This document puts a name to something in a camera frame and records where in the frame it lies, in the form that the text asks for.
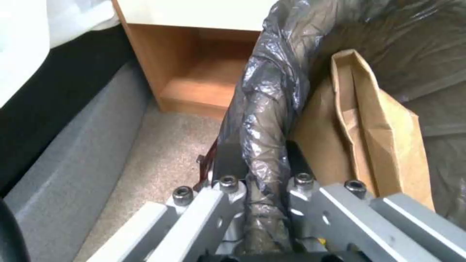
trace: hex socket bolt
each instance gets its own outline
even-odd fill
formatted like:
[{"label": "hex socket bolt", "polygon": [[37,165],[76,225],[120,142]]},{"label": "hex socket bolt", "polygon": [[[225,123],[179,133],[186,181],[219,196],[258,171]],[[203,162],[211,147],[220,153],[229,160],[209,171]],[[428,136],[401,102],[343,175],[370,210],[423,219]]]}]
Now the hex socket bolt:
[{"label": "hex socket bolt", "polygon": [[171,195],[173,196],[173,202],[175,205],[180,207],[185,207],[191,204],[194,199],[194,193],[189,186],[179,186],[173,190]]},{"label": "hex socket bolt", "polygon": [[299,173],[295,175],[295,185],[299,189],[309,190],[314,185],[314,177],[308,173]]},{"label": "hex socket bolt", "polygon": [[344,184],[345,188],[353,193],[357,198],[363,199],[366,196],[366,185],[359,180],[348,180]]},{"label": "hex socket bolt", "polygon": [[232,175],[226,175],[220,178],[220,190],[224,193],[231,194],[238,191],[238,179]]}]

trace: brown paper bag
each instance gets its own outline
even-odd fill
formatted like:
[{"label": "brown paper bag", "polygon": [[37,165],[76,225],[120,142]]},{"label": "brown paper bag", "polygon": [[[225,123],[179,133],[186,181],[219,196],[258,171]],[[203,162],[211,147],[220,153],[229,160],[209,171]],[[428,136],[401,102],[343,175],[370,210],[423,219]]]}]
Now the brown paper bag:
[{"label": "brown paper bag", "polygon": [[380,90],[355,51],[334,54],[291,138],[323,184],[363,181],[375,196],[403,192],[433,210],[418,117]]}]

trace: gray couch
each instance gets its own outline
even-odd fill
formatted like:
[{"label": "gray couch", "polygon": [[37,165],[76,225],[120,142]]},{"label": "gray couch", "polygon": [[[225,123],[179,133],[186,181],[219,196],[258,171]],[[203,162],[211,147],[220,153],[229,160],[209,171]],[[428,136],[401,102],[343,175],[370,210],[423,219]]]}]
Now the gray couch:
[{"label": "gray couch", "polygon": [[150,97],[137,64],[125,64],[6,196],[31,261],[73,261],[122,173]]}]

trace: black rubber handle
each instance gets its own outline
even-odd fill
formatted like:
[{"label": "black rubber handle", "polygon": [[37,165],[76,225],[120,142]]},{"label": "black rubber handle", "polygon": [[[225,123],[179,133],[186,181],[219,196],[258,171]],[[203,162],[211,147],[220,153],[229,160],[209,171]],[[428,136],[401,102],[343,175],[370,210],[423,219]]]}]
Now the black rubber handle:
[{"label": "black rubber handle", "polygon": [[20,227],[3,199],[0,199],[0,261],[30,261]]}]

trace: garbage bag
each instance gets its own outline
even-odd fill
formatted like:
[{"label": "garbage bag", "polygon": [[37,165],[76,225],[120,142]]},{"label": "garbage bag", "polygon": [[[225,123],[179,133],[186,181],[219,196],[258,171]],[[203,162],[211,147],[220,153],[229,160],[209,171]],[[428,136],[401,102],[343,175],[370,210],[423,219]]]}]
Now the garbage bag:
[{"label": "garbage bag", "polygon": [[436,211],[466,228],[464,0],[280,0],[236,85],[218,143],[249,166],[244,252],[292,249],[285,142],[332,54],[356,49],[419,116]]}]

